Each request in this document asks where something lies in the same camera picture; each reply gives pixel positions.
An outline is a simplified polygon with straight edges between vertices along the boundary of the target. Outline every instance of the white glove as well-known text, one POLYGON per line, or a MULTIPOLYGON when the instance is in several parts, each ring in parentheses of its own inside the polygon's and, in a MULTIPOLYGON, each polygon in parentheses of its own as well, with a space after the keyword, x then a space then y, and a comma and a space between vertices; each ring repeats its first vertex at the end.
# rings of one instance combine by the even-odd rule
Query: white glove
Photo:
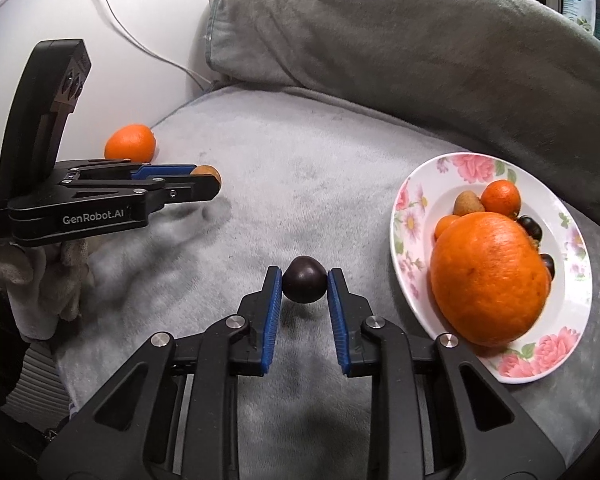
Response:
POLYGON ((78 316, 80 290, 90 280, 88 256, 84 238, 36 248, 0 239, 0 290, 23 338, 49 339, 59 318, 78 316))

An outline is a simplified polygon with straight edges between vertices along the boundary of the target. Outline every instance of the blue rubber grip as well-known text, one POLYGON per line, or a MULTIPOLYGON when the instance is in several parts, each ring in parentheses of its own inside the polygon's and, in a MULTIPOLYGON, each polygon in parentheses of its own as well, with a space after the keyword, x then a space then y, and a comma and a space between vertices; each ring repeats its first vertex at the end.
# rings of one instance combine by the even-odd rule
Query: blue rubber grip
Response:
POLYGON ((276 271, 276 281, 269 298, 269 309, 267 311, 267 320, 264 322, 262 331, 262 360, 260 366, 262 373, 269 371, 269 366, 273 361, 273 350, 276 345, 276 334, 278 333, 278 323, 280 321, 280 307, 282 304, 282 270, 276 271))
POLYGON ((347 375, 351 370, 349 330, 344 320, 338 287, 333 279, 332 270, 327 274, 327 302, 329 303, 329 316, 331 317, 331 329, 333 330, 333 341, 336 345, 338 364, 342 368, 342 373, 347 375))
POLYGON ((191 173, 193 170, 197 168, 196 165, 182 165, 177 164, 174 166, 167 166, 166 164, 147 164, 142 168, 139 168, 135 173, 131 174, 131 179, 133 180, 145 180, 146 178, 151 178, 152 176, 165 176, 165 175, 186 175, 191 173))

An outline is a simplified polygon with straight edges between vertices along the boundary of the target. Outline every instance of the small orange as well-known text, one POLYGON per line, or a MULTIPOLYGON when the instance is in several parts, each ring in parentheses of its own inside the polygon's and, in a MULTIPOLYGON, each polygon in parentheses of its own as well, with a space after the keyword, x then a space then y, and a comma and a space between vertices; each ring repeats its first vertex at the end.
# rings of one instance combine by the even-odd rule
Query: small orange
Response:
POLYGON ((549 295, 549 277, 525 230, 498 213, 460 217, 431 253, 429 278, 440 311, 483 347, 528 332, 549 295))
POLYGON ((436 230, 433 233, 433 236, 436 240, 438 240, 438 238, 440 238, 440 235, 443 233, 443 231, 449 227, 453 222, 455 222, 456 220, 458 220, 460 217, 458 215, 446 215, 443 216, 440 220, 438 220, 438 223, 436 224, 436 230))
POLYGON ((202 164, 200 166, 196 166, 191 172, 192 175, 213 175, 220 187, 222 187, 222 178, 220 177, 220 173, 213 166, 209 166, 207 164, 202 164))
POLYGON ((485 211, 500 213, 516 219, 520 213, 522 200, 515 184, 509 180, 495 180, 482 192, 480 202, 485 211))
POLYGON ((151 162, 154 154, 154 133, 144 124, 120 128, 104 147, 104 158, 130 158, 132 162, 151 162))

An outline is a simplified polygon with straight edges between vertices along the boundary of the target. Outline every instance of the white plate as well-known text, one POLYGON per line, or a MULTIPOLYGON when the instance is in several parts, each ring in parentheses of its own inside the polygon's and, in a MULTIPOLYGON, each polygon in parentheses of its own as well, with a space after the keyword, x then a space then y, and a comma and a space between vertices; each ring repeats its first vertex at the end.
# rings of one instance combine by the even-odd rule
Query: white plate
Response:
POLYGON ((540 252, 555 261, 551 293, 535 325, 507 349, 480 356, 501 383, 528 383, 550 374, 575 350, 587 325, 592 281, 589 255, 573 218, 542 182, 513 164, 476 153, 449 153, 428 160, 404 181, 390 225, 391 256, 400 288, 429 336, 454 332, 430 291, 427 269, 438 220, 451 214, 456 196, 481 195, 506 178, 522 197, 521 215, 542 227, 540 252))

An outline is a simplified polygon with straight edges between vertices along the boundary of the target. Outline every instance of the grey pillow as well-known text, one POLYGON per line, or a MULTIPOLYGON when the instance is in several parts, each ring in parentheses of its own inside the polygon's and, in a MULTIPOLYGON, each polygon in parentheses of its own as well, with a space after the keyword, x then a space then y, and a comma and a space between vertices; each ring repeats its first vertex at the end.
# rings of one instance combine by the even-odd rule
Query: grey pillow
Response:
POLYGON ((600 225, 600 42, 533 0, 215 0, 206 58, 506 158, 600 225))

